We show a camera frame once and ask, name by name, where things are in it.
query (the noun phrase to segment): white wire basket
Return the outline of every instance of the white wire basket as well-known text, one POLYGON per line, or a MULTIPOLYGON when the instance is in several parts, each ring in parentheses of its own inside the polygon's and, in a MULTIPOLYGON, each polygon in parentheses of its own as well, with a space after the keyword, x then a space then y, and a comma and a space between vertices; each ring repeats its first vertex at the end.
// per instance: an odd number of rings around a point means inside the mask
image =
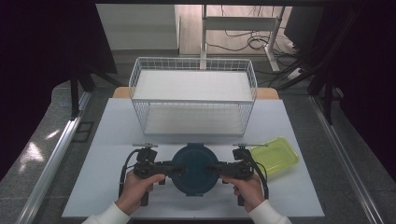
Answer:
POLYGON ((129 90, 145 134, 243 135, 257 82, 250 60, 138 58, 129 90))

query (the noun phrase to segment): white wall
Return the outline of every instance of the white wall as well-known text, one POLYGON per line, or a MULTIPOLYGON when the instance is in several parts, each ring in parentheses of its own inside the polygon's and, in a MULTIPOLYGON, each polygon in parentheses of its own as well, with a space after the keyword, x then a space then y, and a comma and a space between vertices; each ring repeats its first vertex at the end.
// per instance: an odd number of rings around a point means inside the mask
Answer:
POLYGON ((111 49, 178 49, 175 6, 96 4, 96 7, 111 49))

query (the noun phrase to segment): person's arm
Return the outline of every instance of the person's arm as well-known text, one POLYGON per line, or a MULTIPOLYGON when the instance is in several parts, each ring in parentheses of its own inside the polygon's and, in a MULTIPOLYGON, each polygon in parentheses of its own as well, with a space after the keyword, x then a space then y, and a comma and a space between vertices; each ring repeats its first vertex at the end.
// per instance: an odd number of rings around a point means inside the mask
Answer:
POLYGON ((234 179, 221 175, 225 182, 233 184, 233 193, 242 195, 245 209, 255 224, 291 224, 287 217, 281 216, 262 194, 262 182, 257 175, 249 180, 234 179))
POLYGON ((130 215, 140 207, 140 200, 146 191, 152 191, 153 184, 165 179, 164 175, 154 175, 147 179, 141 179, 128 172, 124 189, 119 199, 112 203, 105 212, 100 215, 92 215, 83 224, 125 224, 130 215))

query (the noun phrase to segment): white table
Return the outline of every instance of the white table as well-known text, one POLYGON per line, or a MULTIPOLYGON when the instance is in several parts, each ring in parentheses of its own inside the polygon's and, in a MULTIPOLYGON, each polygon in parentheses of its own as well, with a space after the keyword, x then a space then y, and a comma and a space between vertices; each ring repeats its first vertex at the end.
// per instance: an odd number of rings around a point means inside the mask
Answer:
MULTIPOLYGON (((88 217, 103 212, 117 200, 120 170, 132 143, 158 144, 156 161, 172 160, 175 153, 189 142, 204 143, 219 161, 233 161, 233 143, 260 144, 284 136, 300 157, 299 163, 268 177, 272 206, 288 217, 324 216, 304 158, 281 100, 257 100, 243 137, 220 136, 145 136, 139 126, 130 99, 109 99, 92 141, 92 146, 77 183, 64 209, 63 217, 88 217)), ((166 178, 164 186, 154 186, 148 206, 132 217, 149 219, 248 218, 237 206, 233 186, 218 184, 204 197, 186 197, 166 178)))

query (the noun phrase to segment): yellow-green container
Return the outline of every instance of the yellow-green container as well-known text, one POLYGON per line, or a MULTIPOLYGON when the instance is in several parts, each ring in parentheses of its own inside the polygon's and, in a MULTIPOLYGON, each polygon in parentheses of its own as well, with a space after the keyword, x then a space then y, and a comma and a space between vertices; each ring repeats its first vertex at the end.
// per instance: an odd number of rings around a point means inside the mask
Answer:
POLYGON ((297 153, 284 137, 266 142, 263 146, 253 147, 250 152, 253 160, 262 164, 268 175, 291 167, 299 161, 297 153))

